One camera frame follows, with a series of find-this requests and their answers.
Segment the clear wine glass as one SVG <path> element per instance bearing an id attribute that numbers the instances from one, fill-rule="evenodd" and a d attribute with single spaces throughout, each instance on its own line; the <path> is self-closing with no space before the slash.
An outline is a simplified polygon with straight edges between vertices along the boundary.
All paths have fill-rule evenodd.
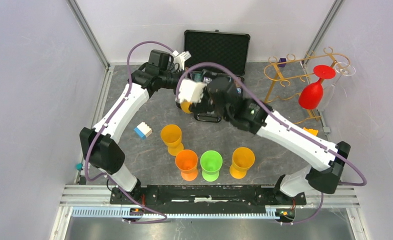
<path id="1" fill-rule="evenodd" d="M 351 77 L 356 73 L 356 69 L 351 64 L 346 62 L 338 62 L 332 68 L 336 72 L 337 76 L 332 80 L 331 85 L 328 85 L 323 89 L 323 97 L 317 106 L 318 111 L 324 111 L 327 108 L 330 100 L 334 95 L 335 87 L 338 81 L 342 77 Z"/>

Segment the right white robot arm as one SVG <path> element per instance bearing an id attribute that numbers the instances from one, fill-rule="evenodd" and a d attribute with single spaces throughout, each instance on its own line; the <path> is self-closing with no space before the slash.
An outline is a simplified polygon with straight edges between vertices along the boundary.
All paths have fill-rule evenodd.
<path id="1" fill-rule="evenodd" d="M 286 120 L 278 111 L 263 103 L 253 93 L 244 97 L 226 77 L 210 83 L 185 80 L 178 94 L 180 102 L 189 101 L 195 112 L 215 111 L 235 128 L 273 141 L 296 154 L 307 166 L 276 182 L 273 198 L 288 203 L 297 194 L 317 190 L 332 195 L 341 184 L 351 146 L 330 142 Z"/>

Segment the red plastic wine glass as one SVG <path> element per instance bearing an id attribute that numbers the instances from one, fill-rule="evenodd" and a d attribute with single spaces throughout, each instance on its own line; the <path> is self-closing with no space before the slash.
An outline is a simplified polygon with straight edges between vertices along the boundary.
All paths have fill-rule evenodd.
<path id="1" fill-rule="evenodd" d="M 323 81 L 333 79 L 336 76 L 336 72 L 331 66 L 323 64 L 315 66 L 313 73 L 319 78 L 318 81 L 305 87 L 298 99 L 299 105 L 306 110 L 313 110 L 318 107 L 324 95 Z"/>

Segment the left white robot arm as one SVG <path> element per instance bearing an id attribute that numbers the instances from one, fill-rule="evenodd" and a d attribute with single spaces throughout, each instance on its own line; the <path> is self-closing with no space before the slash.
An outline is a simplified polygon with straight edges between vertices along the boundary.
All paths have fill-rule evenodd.
<path id="1" fill-rule="evenodd" d="M 130 74 L 108 113 L 92 128 L 84 127 L 79 133 L 84 166 L 92 165 L 108 175 L 123 189 L 122 197 L 130 204 L 141 199 L 142 191 L 136 187 L 139 180 L 127 168 L 126 155 L 118 143 L 133 116 L 155 92 L 176 89 L 181 72 L 172 72 L 170 67 L 178 55 L 177 51 L 152 50 L 148 61 Z"/>

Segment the yellow wine glass back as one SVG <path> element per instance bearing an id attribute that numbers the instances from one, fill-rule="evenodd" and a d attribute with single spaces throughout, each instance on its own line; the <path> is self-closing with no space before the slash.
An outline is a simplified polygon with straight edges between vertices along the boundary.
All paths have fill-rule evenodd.
<path id="1" fill-rule="evenodd" d="M 192 113 L 192 111 L 191 111 L 191 106 L 192 106 L 192 103 L 191 102 L 188 102 L 188 101 L 183 101 L 182 103 L 180 103 L 180 108 L 181 108 L 181 110 L 184 112 L 184 113 L 186 113 L 186 114 L 191 114 Z"/>

